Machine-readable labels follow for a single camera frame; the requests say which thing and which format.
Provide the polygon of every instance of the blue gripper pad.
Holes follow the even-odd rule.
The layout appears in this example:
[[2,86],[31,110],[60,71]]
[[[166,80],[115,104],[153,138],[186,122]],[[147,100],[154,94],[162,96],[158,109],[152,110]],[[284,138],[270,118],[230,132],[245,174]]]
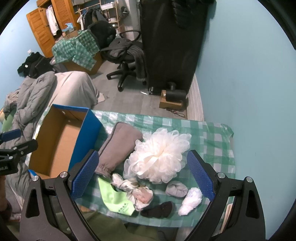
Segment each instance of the blue gripper pad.
[[187,165],[202,194],[212,201],[215,197],[213,182],[192,151],[187,154]]
[[98,164],[99,153],[94,151],[72,182],[71,197],[73,200],[82,197]]
[[20,129],[15,129],[12,131],[4,132],[4,133],[2,133],[0,141],[1,142],[8,142],[8,141],[14,140],[16,138],[19,138],[21,136],[21,134],[22,134],[22,132]]

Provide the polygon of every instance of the gray oven mitt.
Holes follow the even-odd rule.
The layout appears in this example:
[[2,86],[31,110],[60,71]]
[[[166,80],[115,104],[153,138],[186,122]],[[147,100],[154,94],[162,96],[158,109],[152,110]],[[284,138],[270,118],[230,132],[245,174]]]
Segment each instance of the gray oven mitt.
[[143,140],[142,132],[130,124],[117,122],[99,150],[99,164],[95,172],[110,179],[111,172],[135,149],[136,140]]

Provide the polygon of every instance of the brown box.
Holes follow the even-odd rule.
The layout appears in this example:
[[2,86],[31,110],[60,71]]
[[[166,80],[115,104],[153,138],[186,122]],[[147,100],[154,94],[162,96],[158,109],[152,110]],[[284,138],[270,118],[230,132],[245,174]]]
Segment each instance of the brown box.
[[94,148],[101,126],[89,108],[52,105],[35,136],[38,149],[26,164],[42,179],[69,171]]
[[62,34],[63,34],[65,40],[68,40],[70,38],[78,36],[77,30],[74,30],[72,32],[69,32],[69,30],[67,30],[66,32],[64,32]]
[[94,67],[91,70],[88,70],[72,61],[70,62],[65,62],[63,65],[67,68],[68,71],[82,71],[86,72],[89,75],[94,75],[98,72],[99,68],[101,67],[103,60],[101,57],[100,52],[96,53],[96,55],[93,57],[94,60],[96,60],[96,63]]
[[182,109],[182,103],[181,102],[170,102],[165,100],[165,90],[161,91],[161,96],[160,96],[160,102],[159,102],[159,108],[162,109],[174,109],[174,110],[180,110]]

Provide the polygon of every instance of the chair base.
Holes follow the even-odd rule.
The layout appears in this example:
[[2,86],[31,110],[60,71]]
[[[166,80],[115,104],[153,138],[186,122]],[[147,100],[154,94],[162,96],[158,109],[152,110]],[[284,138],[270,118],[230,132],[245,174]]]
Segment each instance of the chair base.
[[112,78],[112,76],[121,74],[121,77],[120,77],[119,82],[118,82],[117,89],[118,89],[119,92],[122,92],[123,91],[122,84],[123,84],[124,80],[126,79],[126,77],[128,75],[136,77],[136,72],[133,71],[135,69],[136,69],[135,66],[132,66],[131,68],[129,68],[128,64],[123,62],[123,63],[121,63],[121,69],[120,70],[116,70],[116,71],[114,71],[114,72],[112,72],[110,74],[107,74],[107,79],[110,80]]

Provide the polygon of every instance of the blue cardboard box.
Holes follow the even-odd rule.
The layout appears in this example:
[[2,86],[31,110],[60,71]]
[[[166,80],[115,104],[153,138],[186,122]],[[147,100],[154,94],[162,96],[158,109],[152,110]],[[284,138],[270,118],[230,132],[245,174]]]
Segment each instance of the blue cardboard box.
[[28,167],[41,178],[57,177],[94,148],[102,123],[89,108],[53,104],[35,139],[38,149]]

